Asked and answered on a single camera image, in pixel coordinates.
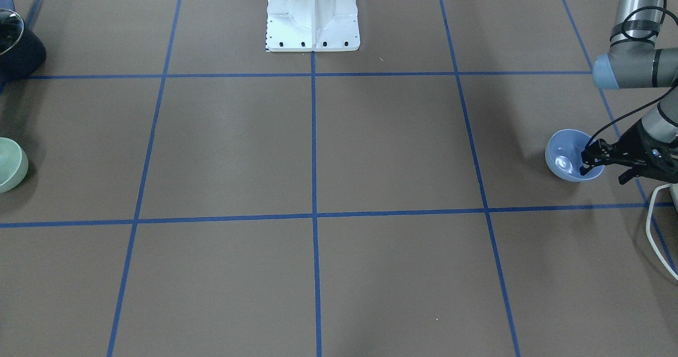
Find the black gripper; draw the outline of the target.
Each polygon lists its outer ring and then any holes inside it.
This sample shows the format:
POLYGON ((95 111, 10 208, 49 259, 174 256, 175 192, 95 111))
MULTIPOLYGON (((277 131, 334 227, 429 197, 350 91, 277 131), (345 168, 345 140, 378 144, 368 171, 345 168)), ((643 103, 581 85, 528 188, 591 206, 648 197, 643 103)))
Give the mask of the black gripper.
POLYGON ((620 185, 638 177, 677 183, 677 163, 671 156, 670 145, 653 138, 641 121, 632 125, 613 145, 603 138, 586 145, 581 153, 581 176, 598 176, 606 166, 613 165, 610 158, 612 148, 617 164, 629 167, 618 176, 620 185))

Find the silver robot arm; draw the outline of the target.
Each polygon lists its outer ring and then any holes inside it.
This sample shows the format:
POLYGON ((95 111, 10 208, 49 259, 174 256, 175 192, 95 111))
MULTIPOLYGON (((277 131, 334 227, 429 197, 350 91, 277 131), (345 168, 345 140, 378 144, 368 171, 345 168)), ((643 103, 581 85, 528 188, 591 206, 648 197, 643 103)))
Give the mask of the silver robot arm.
POLYGON ((619 183, 644 177, 676 183, 677 98, 676 48, 656 48, 663 18, 676 20, 664 0, 619 0, 607 53, 596 58, 595 86, 601 89, 667 87, 667 92, 644 106, 646 113, 620 139, 607 143, 593 135, 581 152, 579 169, 587 174, 606 165, 623 165, 619 183))

